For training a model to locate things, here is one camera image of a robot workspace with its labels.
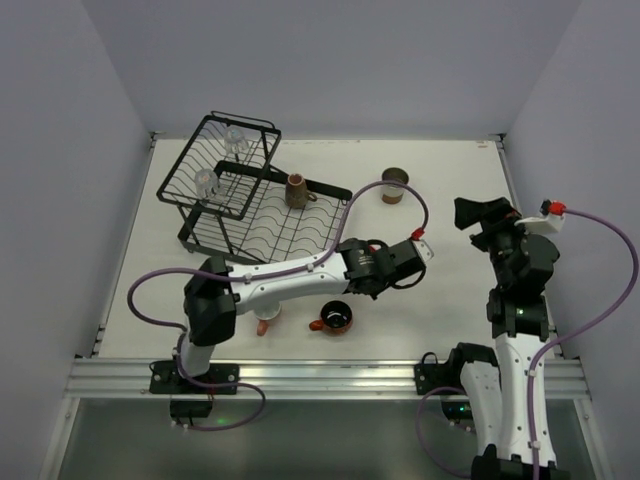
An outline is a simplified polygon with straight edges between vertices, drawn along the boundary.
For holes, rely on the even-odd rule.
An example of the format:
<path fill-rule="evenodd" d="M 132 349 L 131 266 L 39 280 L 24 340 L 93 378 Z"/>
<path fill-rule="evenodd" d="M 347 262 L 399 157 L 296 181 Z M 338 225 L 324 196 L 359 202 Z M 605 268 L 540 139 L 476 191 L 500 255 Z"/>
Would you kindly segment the pink mug white inside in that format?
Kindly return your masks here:
<path fill-rule="evenodd" d="M 256 334 L 258 336 L 262 337 L 267 333 L 271 322 L 280 316 L 281 310 L 280 303 L 254 310 L 254 316 L 257 320 Z"/>

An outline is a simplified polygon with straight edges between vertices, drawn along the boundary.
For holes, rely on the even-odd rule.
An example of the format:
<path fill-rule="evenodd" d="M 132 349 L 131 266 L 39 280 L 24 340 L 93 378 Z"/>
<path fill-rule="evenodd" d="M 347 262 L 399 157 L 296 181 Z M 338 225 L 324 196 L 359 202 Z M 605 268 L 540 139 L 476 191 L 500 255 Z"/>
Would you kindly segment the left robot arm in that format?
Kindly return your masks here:
<path fill-rule="evenodd" d="M 315 295 L 351 293 L 375 299 L 390 288 L 411 288 L 404 281 L 422 279 L 432 257 L 422 240 L 388 246 L 355 238 L 315 255 L 271 264 L 229 266 L 212 257 L 184 288 L 188 327 L 179 341 L 182 375 L 199 377 L 209 370 L 215 347 L 234 336 L 239 315 Z"/>

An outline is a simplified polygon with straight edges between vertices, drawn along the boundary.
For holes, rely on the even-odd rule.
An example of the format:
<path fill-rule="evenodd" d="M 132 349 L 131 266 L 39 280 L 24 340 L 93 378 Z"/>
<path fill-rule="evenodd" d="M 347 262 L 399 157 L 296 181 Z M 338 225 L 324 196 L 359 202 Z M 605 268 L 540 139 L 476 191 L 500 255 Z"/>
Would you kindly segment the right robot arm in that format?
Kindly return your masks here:
<path fill-rule="evenodd" d="M 495 351 L 460 345 L 460 384 L 479 429 L 474 479 L 568 479 L 550 439 L 544 347 L 550 325 L 544 291 L 560 257 L 548 233 L 562 218 L 544 202 L 525 218 L 504 197 L 480 202 L 458 197 L 454 224 L 479 225 L 471 244 L 488 254 L 496 285 L 486 305 Z"/>

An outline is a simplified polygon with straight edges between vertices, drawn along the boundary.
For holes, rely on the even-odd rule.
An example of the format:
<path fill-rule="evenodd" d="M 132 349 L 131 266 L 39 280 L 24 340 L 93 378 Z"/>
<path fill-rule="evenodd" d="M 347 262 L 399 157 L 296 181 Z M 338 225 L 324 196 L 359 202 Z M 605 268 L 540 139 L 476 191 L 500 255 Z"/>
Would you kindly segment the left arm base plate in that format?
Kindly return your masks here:
<path fill-rule="evenodd" d="M 195 377 L 195 381 L 206 383 L 207 388 L 195 385 L 183 378 L 174 360 L 158 360 L 149 364 L 151 379 L 149 391 L 165 395 L 235 395 L 236 381 L 240 378 L 240 367 L 234 363 L 212 363 L 209 370 Z"/>

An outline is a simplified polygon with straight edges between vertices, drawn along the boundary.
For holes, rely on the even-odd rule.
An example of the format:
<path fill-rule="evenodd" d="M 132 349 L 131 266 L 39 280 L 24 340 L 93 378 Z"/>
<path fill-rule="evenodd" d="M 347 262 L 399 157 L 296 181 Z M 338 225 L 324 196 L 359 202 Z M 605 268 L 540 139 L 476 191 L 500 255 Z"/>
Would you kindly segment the white and brown cup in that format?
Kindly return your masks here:
<path fill-rule="evenodd" d="M 381 180 L 385 182 L 382 186 L 382 201 L 389 205 L 398 204 L 404 195 L 404 188 L 400 184 L 409 183 L 408 173 L 399 167 L 389 167 L 382 172 Z"/>

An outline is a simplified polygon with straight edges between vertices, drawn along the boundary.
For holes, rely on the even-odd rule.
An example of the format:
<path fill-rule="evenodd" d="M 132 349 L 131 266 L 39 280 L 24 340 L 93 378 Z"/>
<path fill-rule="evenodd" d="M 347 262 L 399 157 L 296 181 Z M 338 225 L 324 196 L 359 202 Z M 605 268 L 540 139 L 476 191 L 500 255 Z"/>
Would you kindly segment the red orange mug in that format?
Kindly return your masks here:
<path fill-rule="evenodd" d="M 322 331 L 331 335 L 346 333 L 353 324 L 353 312 L 348 304 L 340 300 L 327 302 L 319 318 L 309 324 L 311 331 Z"/>

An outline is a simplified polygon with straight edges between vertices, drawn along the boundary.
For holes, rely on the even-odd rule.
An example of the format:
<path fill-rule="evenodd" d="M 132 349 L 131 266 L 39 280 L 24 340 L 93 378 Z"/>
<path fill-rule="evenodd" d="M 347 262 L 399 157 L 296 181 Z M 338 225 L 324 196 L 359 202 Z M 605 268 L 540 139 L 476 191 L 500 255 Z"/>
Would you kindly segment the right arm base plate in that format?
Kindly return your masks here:
<path fill-rule="evenodd" d="M 416 364 L 413 367 L 413 372 L 418 395 L 425 395 L 429 391 L 441 387 L 463 390 L 460 370 L 445 363 Z"/>

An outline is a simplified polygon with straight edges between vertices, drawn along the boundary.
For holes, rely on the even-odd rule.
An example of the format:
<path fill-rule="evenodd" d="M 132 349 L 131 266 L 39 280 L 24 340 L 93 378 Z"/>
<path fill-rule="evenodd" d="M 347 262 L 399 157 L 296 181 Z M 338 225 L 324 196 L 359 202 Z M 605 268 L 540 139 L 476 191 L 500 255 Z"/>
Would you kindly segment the brown mug with handle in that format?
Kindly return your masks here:
<path fill-rule="evenodd" d="M 285 185 L 285 203 L 292 209 L 303 209 L 316 202 L 317 195 L 308 189 L 305 178 L 299 173 L 290 174 Z"/>

